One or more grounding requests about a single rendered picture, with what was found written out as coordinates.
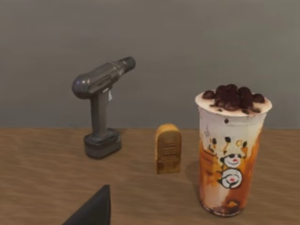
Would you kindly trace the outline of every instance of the iced beverage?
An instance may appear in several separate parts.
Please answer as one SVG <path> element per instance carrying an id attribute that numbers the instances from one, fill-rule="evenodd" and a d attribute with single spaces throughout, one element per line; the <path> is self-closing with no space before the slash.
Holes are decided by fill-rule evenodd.
<path id="1" fill-rule="evenodd" d="M 247 203 L 263 122 L 272 104 L 234 84 L 201 93 L 195 101 L 200 114 L 200 202 L 217 216 L 237 215 Z"/>

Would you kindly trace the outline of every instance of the gray wall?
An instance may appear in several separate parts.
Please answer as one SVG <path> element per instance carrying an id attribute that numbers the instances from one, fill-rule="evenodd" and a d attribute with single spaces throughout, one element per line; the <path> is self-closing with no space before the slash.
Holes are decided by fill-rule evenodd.
<path id="1" fill-rule="evenodd" d="M 299 9 L 299 0 L 1 0 L 0 126 L 90 126 L 72 80 L 132 55 L 136 69 L 112 92 L 112 127 L 198 127 L 195 95 L 236 83 L 273 101 L 268 127 L 298 128 Z"/>

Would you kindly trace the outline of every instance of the black object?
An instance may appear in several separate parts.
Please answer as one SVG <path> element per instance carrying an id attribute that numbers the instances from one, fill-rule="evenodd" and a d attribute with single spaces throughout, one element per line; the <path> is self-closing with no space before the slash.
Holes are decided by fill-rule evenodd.
<path id="1" fill-rule="evenodd" d="M 104 185 L 63 225 L 110 225 L 110 187 Z"/>
<path id="2" fill-rule="evenodd" d="M 84 148 L 92 158 L 104 158 L 121 148 L 120 133 L 106 128 L 109 91 L 122 75 L 135 68 L 135 59 L 125 57 L 102 64 L 76 77 L 72 91 L 80 99 L 90 99 L 92 133 L 84 137 Z"/>

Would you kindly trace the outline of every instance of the wooden block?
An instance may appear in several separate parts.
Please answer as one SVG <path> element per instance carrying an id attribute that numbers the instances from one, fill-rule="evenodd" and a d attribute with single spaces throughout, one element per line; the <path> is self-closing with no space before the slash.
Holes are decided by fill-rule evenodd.
<path id="1" fill-rule="evenodd" d="M 181 134 L 174 124 L 163 124 L 155 136 L 157 174 L 179 173 L 181 163 Z"/>

